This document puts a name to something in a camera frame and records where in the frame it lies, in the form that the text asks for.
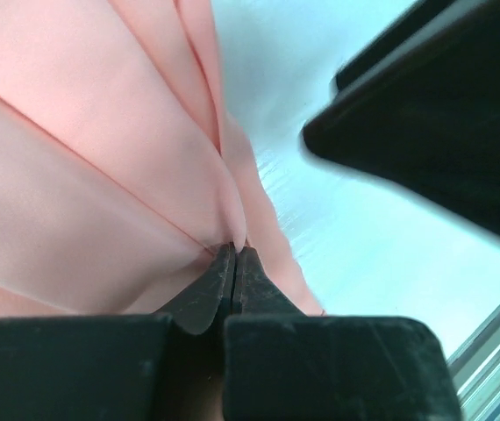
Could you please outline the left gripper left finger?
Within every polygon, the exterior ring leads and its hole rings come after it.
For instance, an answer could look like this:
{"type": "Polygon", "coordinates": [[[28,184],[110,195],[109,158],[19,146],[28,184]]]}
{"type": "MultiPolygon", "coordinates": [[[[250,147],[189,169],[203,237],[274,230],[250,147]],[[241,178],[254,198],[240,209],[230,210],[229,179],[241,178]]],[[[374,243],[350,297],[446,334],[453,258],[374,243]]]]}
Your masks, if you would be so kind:
{"type": "Polygon", "coordinates": [[[0,420],[219,420],[236,269],[222,246],[151,314],[0,318],[0,420]]]}

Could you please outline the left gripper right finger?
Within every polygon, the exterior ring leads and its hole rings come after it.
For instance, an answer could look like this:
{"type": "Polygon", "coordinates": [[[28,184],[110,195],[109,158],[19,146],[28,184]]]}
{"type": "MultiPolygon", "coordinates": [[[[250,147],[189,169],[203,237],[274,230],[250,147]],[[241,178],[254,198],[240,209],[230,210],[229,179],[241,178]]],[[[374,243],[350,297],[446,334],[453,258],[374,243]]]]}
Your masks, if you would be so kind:
{"type": "Polygon", "coordinates": [[[238,256],[224,325],[227,420],[459,420],[439,340],[404,317],[308,317],[238,256]]]}

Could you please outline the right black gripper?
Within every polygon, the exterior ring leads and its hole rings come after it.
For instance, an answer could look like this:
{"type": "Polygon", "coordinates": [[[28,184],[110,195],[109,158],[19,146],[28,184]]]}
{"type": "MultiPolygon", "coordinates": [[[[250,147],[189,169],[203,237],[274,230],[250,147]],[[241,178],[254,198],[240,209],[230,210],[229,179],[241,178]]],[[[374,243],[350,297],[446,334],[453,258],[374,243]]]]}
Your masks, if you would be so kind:
{"type": "Polygon", "coordinates": [[[337,74],[317,157],[500,236],[500,1],[417,1],[337,74]]]}

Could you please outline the pink pleated skirt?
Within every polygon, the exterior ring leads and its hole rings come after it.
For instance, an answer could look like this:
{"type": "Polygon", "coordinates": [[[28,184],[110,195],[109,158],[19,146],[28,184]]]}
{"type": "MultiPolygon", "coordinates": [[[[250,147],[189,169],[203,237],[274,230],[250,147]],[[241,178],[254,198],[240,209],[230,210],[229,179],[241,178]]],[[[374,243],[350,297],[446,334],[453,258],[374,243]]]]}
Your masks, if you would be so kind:
{"type": "Polygon", "coordinates": [[[300,310],[207,1],[0,1],[0,317],[157,310],[223,244],[300,310]]]}

